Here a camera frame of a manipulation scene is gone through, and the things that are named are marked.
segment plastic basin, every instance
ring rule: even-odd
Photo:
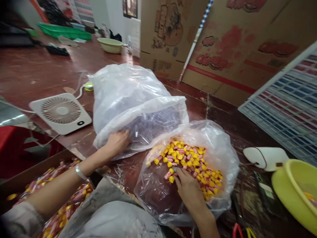
[[[302,191],[305,186],[317,191],[317,168],[301,160],[291,159],[273,174],[272,185],[286,209],[317,236],[317,208]]]
[[[120,54],[123,43],[114,39],[109,38],[98,38],[97,39],[104,51],[112,54]]]
[[[37,24],[42,32],[52,36],[59,37],[60,35],[67,37],[68,39],[83,39],[91,40],[91,34],[76,28],[70,28],[66,26],[58,26],[52,24],[38,23]]]

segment table surface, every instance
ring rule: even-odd
[[[40,34],[39,40],[43,43],[54,43],[62,46],[58,40],[47,35]],[[102,50],[95,36],[92,41],[79,43],[79,48],[65,47],[70,57],[50,55],[43,47],[33,48],[2,48],[0,49],[0,94],[10,103],[29,110],[31,101],[42,99],[65,92],[66,88],[76,89],[80,72],[87,70],[94,74],[99,69],[109,64],[128,63],[139,65],[139,59],[132,57],[123,48],[118,55],[109,54]],[[231,137],[231,143],[236,150],[241,162],[246,158],[242,150],[251,146],[281,147],[255,124],[244,117],[237,108],[213,96],[184,84],[169,81],[163,78],[159,80],[166,86],[172,96],[185,96],[190,121],[210,119],[223,127]],[[78,101],[85,110],[93,117],[93,92],[84,90]],[[32,120],[48,134],[56,135],[50,127],[37,115]],[[70,150],[80,159],[92,155],[96,149],[92,143],[96,133],[90,124],[80,130],[65,136],[58,136],[56,140]],[[124,160],[111,162],[110,172],[107,177],[122,188],[131,197],[142,167],[146,151],[138,153]],[[243,175],[248,171],[240,171],[235,186],[235,192],[239,192],[239,186]],[[246,210],[245,220],[259,237],[314,237],[304,229],[285,210],[287,221],[269,215],[262,206],[256,181],[253,176],[249,177],[244,185],[244,207]],[[220,220],[230,221],[233,219],[231,212],[225,212]],[[223,237],[230,237],[230,232],[221,230]]]

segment clear plastic bag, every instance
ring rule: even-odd
[[[230,194],[239,172],[239,159],[230,143],[230,136],[213,121],[192,121],[185,128],[179,128],[172,136],[162,139],[147,154],[141,169],[134,193],[144,209],[150,212],[159,223],[174,226],[192,226],[193,220],[177,192],[175,183],[164,179],[168,172],[166,163],[161,167],[156,159],[174,137],[190,146],[206,148],[204,159],[209,166],[223,174],[222,188],[214,195],[207,206],[218,218],[231,206]]]
[[[129,64],[107,65],[90,77],[94,85],[93,126],[99,149],[109,134],[130,129],[123,159],[152,148],[160,138],[189,122],[185,97],[172,97],[152,71]]]

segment bangle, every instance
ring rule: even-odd
[[[82,171],[80,170],[78,164],[76,164],[76,166],[75,166],[75,171],[76,171],[77,175],[78,175],[79,177],[81,177],[83,180],[88,179],[88,178],[82,173]]]

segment red scissors handle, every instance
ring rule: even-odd
[[[238,223],[235,223],[234,227],[233,227],[233,232],[232,232],[233,238],[237,238],[237,231],[239,231],[240,238],[243,238],[243,234],[242,234],[242,230],[241,230],[240,225]]]

